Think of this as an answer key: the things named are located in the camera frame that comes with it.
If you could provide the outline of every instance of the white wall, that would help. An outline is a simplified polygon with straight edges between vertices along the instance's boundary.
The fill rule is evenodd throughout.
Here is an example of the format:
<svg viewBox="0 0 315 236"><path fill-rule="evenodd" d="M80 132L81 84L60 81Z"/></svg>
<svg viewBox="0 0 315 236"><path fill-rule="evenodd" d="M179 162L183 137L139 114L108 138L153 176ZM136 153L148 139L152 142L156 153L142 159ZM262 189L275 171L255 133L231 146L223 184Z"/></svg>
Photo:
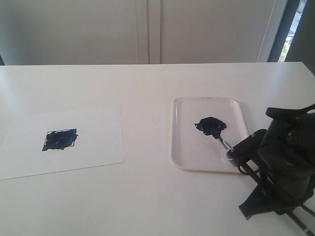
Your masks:
<svg viewBox="0 0 315 236"><path fill-rule="evenodd" d="M259 61L266 61L285 4L286 0L162 0L160 62L256 62L260 48L264 57ZM272 29L265 35L268 27Z"/></svg>
<svg viewBox="0 0 315 236"><path fill-rule="evenodd" d="M0 0L0 54L5 64L147 63L146 10L145 0Z"/></svg>

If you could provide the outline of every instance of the white tray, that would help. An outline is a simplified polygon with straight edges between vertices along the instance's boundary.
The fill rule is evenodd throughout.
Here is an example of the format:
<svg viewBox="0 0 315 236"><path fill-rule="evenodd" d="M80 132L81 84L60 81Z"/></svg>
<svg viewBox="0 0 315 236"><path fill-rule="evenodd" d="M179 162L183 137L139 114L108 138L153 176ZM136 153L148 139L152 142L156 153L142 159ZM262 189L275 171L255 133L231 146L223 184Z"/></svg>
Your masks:
<svg viewBox="0 0 315 236"><path fill-rule="evenodd" d="M221 136L235 146L249 134L241 106L230 98L177 98L173 102L171 159L178 168L196 171L238 172L226 159L219 140L205 136L194 123L216 117L226 123Z"/></svg>

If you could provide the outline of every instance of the white table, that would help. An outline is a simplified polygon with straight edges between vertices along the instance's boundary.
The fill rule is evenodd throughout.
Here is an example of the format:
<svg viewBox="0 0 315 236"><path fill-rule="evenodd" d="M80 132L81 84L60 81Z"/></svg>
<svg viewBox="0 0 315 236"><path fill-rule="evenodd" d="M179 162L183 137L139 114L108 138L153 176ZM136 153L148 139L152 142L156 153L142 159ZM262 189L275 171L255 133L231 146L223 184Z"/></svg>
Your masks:
<svg viewBox="0 0 315 236"><path fill-rule="evenodd" d="M172 165L171 104L186 96L234 98L254 132L268 127L267 107L311 105L314 89L301 63L0 67L0 130L23 113L117 105L126 160L0 181L0 235L303 235L287 216L245 220L238 205L255 187L249 177ZM306 205L315 209L314 198ZM315 231L313 219L296 212Z"/></svg>

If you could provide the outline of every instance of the sheet of paper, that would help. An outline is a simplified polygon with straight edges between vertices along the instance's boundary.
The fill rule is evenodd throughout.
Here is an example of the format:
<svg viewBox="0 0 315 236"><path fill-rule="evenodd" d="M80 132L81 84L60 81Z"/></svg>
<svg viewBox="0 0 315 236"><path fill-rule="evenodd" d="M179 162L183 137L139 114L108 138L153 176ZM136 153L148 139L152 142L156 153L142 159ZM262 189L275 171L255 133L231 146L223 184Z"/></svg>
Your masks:
<svg viewBox="0 0 315 236"><path fill-rule="evenodd" d="M43 150L47 133L77 129L74 146ZM123 163L118 107L15 118L0 148L0 179Z"/></svg>

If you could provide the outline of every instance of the white paper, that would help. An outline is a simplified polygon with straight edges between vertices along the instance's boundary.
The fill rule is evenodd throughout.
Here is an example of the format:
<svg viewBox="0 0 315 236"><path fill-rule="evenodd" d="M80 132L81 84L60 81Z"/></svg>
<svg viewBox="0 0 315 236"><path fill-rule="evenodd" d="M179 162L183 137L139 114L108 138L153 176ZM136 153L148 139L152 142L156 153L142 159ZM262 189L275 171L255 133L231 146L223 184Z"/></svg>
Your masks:
<svg viewBox="0 0 315 236"><path fill-rule="evenodd" d="M42 151L47 132L77 129L73 147ZM123 163L117 107L15 118L0 148L0 179Z"/></svg>

